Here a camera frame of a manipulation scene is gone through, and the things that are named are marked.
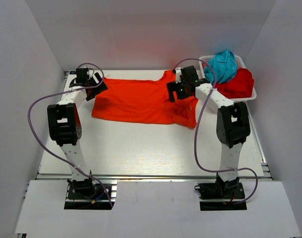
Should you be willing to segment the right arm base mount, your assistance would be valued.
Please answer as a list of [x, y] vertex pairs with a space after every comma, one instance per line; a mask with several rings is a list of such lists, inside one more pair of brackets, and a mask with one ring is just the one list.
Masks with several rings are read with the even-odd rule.
[[200, 211], [247, 210], [243, 185], [237, 178], [234, 186], [227, 187], [220, 178], [215, 182], [202, 182], [194, 186], [199, 193]]

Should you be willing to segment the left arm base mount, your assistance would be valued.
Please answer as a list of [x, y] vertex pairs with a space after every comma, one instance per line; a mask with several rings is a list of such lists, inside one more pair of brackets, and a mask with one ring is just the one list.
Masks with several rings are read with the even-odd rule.
[[116, 186], [103, 186], [91, 179], [67, 180], [68, 187], [64, 202], [65, 210], [111, 210], [116, 199]]

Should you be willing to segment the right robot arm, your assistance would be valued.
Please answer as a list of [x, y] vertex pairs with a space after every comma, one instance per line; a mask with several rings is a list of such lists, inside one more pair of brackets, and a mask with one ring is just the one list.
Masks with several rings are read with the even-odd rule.
[[169, 101], [194, 96], [217, 115], [216, 135], [221, 143], [221, 161], [216, 174], [216, 192], [226, 198], [239, 184], [240, 152], [250, 135], [247, 107], [222, 95], [206, 79], [200, 79], [194, 66], [173, 69], [175, 79], [167, 83]]

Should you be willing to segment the orange t-shirt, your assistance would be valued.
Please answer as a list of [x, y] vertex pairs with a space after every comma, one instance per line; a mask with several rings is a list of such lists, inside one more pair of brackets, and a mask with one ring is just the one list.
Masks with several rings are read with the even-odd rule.
[[96, 96], [91, 116], [120, 122], [178, 124], [194, 129], [198, 100], [189, 97], [169, 101], [167, 83], [174, 82], [175, 77], [166, 70], [156, 81], [106, 78], [108, 88]]

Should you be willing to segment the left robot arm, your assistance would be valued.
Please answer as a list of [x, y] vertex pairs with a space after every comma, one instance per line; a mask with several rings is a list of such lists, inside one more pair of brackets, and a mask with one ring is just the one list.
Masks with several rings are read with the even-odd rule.
[[88, 176], [88, 169], [80, 146], [82, 127], [78, 114], [78, 107], [83, 101], [91, 101], [108, 87], [99, 73], [86, 67], [75, 70], [76, 77], [69, 87], [71, 92], [62, 99], [47, 107], [49, 134], [51, 140], [63, 151], [66, 160], [70, 162], [71, 180], [68, 181], [72, 189], [91, 198], [97, 192], [97, 186]]

